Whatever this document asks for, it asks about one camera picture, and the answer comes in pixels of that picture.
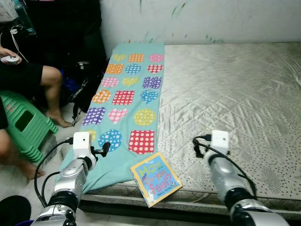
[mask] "blue polka dot heart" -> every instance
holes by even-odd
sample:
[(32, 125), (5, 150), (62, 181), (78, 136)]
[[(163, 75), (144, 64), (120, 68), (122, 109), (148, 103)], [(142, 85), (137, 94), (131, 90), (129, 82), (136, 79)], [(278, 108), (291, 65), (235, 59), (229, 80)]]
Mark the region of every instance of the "blue polka dot heart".
[(140, 71), (141, 71), (141, 66), (137, 64), (131, 64), (126, 68), (126, 72), (128, 74), (138, 74)]
[(121, 146), (121, 140), (122, 134), (116, 129), (111, 129), (98, 138), (98, 145), (102, 148), (104, 143), (109, 142), (111, 144), (109, 152), (113, 152)]
[(149, 92), (148, 90), (145, 90), (140, 94), (140, 96), (141, 96), (142, 100), (146, 104), (148, 104), (149, 102), (157, 99), (158, 93), (157, 92)]

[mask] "black cable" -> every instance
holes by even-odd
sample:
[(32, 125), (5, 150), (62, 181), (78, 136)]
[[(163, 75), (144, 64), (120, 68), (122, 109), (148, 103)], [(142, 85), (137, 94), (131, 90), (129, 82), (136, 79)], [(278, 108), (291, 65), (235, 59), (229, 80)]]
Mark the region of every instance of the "black cable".
[(43, 207), (46, 207), (47, 206), (47, 203), (46, 201), (42, 198), (39, 190), (38, 190), (38, 185), (37, 185), (37, 178), (38, 178), (38, 171), (42, 165), (42, 163), (45, 161), (45, 159), (59, 146), (59, 145), (62, 145), (64, 143), (69, 143), (69, 144), (73, 144), (73, 138), (69, 138), (67, 140), (64, 140), (60, 143), (58, 143), (57, 145), (55, 145), (46, 155), (45, 157), (41, 160), (41, 162), (38, 164), (37, 168), (36, 168), (36, 171), (34, 173), (34, 191), (36, 192), (37, 194), (37, 197), (39, 198), (40, 202), (42, 203)]
[(53, 175), (56, 175), (56, 174), (59, 174), (59, 173), (60, 173), (60, 171), (54, 172), (54, 173), (52, 173), (52, 174), (49, 174), (49, 175), (45, 178), (45, 180), (44, 180), (44, 182), (43, 182), (43, 185), (42, 185), (42, 199), (45, 201), (45, 203), (47, 203), (47, 202), (46, 202), (46, 199), (45, 199), (45, 194), (44, 194), (46, 183), (47, 183), (47, 181), (48, 181), (49, 178), (51, 178)]
[(214, 149), (214, 148), (212, 148), (212, 147), (210, 147), (210, 146), (208, 146), (208, 145), (204, 145), (204, 144), (201, 144), (201, 143), (199, 143), (198, 142), (198, 140), (197, 140), (197, 138), (204, 138), (204, 136), (200, 136), (200, 137), (195, 137), (195, 138), (193, 138), (193, 140), (192, 140), (192, 142), (193, 142), (193, 144), (195, 144), (195, 145), (198, 145), (198, 146), (202, 146), (202, 147), (205, 147), (205, 148), (208, 148), (209, 150), (211, 150), (211, 151), (214, 151), (214, 152), (216, 152), (217, 154), (219, 154), (221, 157), (223, 157), (223, 158), (225, 158), (226, 160), (228, 160), (229, 162), (231, 162), (242, 174), (243, 174), (243, 178), (245, 178), (247, 181), (248, 181), (248, 183), (249, 183), (249, 185), (250, 185), (250, 187), (251, 187), (251, 189), (252, 189), (252, 192), (253, 192), (253, 195), (254, 195), (254, 198), (255, 199), (257, 199), (257, 195), (256, 195), (256, 185), (255, 185), (255, 183), (247, 176), (247, 174), (232, 160), (232, 159), (230, 159), (228, 156), (226, 156), (226, 155), (224, 155), (223, 153), (221, 153), (221, 152), (219, 152), (218, 150), (216, 150), (216, 149)]

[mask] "book cover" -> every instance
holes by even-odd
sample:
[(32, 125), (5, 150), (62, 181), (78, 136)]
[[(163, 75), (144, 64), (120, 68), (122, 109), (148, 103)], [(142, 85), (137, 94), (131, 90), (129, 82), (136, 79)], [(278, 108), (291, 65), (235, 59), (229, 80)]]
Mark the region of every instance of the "book cover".
[(131, 172), (148, 207), (182, 187), (179, 178), (160, 153), (132, 166)]

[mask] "white wall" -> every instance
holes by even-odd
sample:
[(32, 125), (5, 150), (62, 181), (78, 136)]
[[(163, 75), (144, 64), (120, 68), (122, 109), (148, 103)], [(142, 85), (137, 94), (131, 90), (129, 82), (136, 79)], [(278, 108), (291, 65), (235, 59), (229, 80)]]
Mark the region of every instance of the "white wall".
[(301, 0), (101, 0), (107, 54), (119, 43), (301, 39)]

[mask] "polka dot heart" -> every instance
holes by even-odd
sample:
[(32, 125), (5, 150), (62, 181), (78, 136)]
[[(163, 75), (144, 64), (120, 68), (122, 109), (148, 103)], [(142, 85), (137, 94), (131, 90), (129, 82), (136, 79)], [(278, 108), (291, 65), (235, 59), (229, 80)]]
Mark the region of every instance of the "polka dot heart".
[(164, 56), (162, 54), (152, 54), (150, 55), (150, 61), (159, 63), (164, 59)]
[(118, 84), (118, 78), (115, 77), (105, 78), (102, 81), (103, 87), (114, 87), (117, 86), (117, 84)]
[(132, 130), (128, 149), (137, 154), (154, 153), (155, 131), (153, 130)]
[(123, 68), (124, 68), (124, 65), (109, 64), (107, 67), (107, 70), (105, 72), (107, 74), (121, 74)]
[(129, 62), (138, 62), (141, 63), (144, 60), (144, 54), (130, 54), (128, 61)]
[(148, 65), (147, 66), (147, 70), (152, 74), (158, 73), (162, 69), (163, 69), (163, 65)]
[(141, 66), (137, 64), (132, 64), (130, 66), (127, 66), (126, 72), (128, 74), (138, 74), (141, 71)]
[(143, 88), (154, 88), (158, 89), (161, 86), (162, 77), (146, 77), (143, 81)]
[(140, 97), (146, 104), (148, 104), (149, 102), (157, 99), (158, 93), (157, 92), (149, 92), (148, 90), (145, 90), (140, 94)]
[(98, 138), (98, 145), (102, 148), (104, 143), (110, 142), (111, 146), (109, 152), (113, 152), (121, 146), (121, 140), (122, 134), (116, 129), (111, 129)]
[(94, 129), (88, 129), (87, 132), (91, 134), (92, 142), (95, 141), (96, 131)]
[(111, 97), (111, 93), (106, 89), (102, 89), (94, 95), (92, 100), (94, 103), (101, 104), (108, 101), (110, 97)]
[(118, 109), (114, 108), (109, 112), (109, 119), (114, 123), (117, 124), (117, 122), (127, 114), (127, 109), (122, 109), (119, 111)]
[(133, 101), (135, 91), (117, 91), (112, 105), (130, 105)]
[(113, 54), (112, 58), (114, 60), (116, 60), (117, 62), (121, 61), (121, 60), (124, 60), (127, 56), (124, 55), (124, 54)]
[(139, 78), (138, 77), (133, 77), (133, 78), (125, 78), (124, 80), (122, 80), (122, 84), (124, 84), (125, 86), (131, 86), (134, 85), (138, 82)]
[(86, 126), (89, 124), (96, 124), (99, 125), (103, 120), (103, 115), (105, 113), (105, 108), (97, 108), (97, 107), (91, 107), (87, 111), (87, 114), (83, 120), (82, 125)]
[(156, 114), (153, 110), (144, 108), (136, 112), (134, 121), (139, 126), (149, 126), (156, 119)]

